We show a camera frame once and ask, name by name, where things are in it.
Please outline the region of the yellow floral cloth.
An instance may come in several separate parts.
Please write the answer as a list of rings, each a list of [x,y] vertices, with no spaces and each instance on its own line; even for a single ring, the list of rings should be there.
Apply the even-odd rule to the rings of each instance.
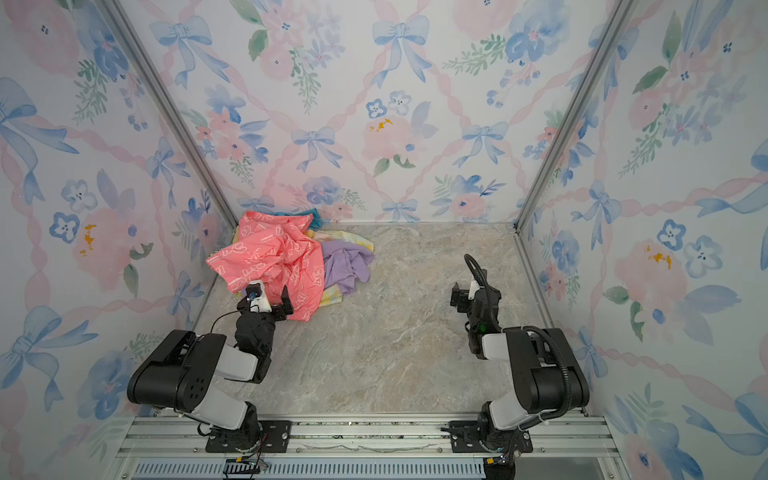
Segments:
[[[317,242],[326,242],[330,240],[342,240],[345,242],[355,243],[361,246],[365,246],[370,251],[374,251],[374,244],[365,239],[364,237],[350,233],[345,231],[314,231],[314,230],[307,230],[305,234],[309,237],[314,239]],[[337,286],[332,286],[329,288],[325,288],[319,303],[319,307],[329,306],[332,304],[340,303],[343,299],[343,296]]]

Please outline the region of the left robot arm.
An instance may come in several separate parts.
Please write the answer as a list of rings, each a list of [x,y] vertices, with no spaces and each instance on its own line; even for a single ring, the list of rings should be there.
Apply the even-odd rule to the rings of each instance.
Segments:
[[[235,312],[239,318],[233,346],[224,334],[173,330],[134,372],[127,398],[197,421],[208,453],[285,453],[292,423],[261,420],[253,403],[232,397],[213,381],[221,377],[259,384],[265,379],[276,326],[294,313],[288,289],[273,304],[263,282],[253,282]]]

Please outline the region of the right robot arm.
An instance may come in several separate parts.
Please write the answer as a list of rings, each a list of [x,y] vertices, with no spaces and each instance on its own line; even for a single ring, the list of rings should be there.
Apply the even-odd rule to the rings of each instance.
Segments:
[[[455,453],[511,456],[531,453],[530,430],[586,406],[589,386],[575,354],[558,328],[503,328],[500,292],[474,281],[455,284],[450,305],[467,316],[470,352],[480,360],[509,365],[511,388],[485,403],[473,421],[451,421],[444,429]]]

